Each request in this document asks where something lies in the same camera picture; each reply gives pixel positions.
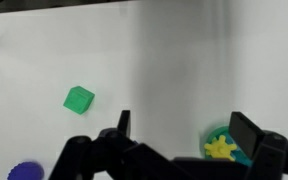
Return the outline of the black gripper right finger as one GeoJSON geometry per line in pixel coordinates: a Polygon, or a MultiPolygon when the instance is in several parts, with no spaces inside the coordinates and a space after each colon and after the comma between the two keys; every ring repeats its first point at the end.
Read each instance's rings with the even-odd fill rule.
{"type": "Polygon", "coordinates": [[[288,139],[262,130],[241,112],[232,112],[229,134],[252,161],[245,180],[282,180],[288,175],[288,139]]]}

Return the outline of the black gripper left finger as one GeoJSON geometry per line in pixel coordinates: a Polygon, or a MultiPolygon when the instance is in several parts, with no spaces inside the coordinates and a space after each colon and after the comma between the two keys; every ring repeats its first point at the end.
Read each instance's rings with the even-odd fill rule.
{"type": "Polygon", "coordinates": [[[229,160],[180,157],[168,160],[130,139],[131,112],[121,112],[115,128],[96,139],[66,141],[48,180],[94,180],[105,171],[113,180],[243,180],[244,166],[229,160]]]}

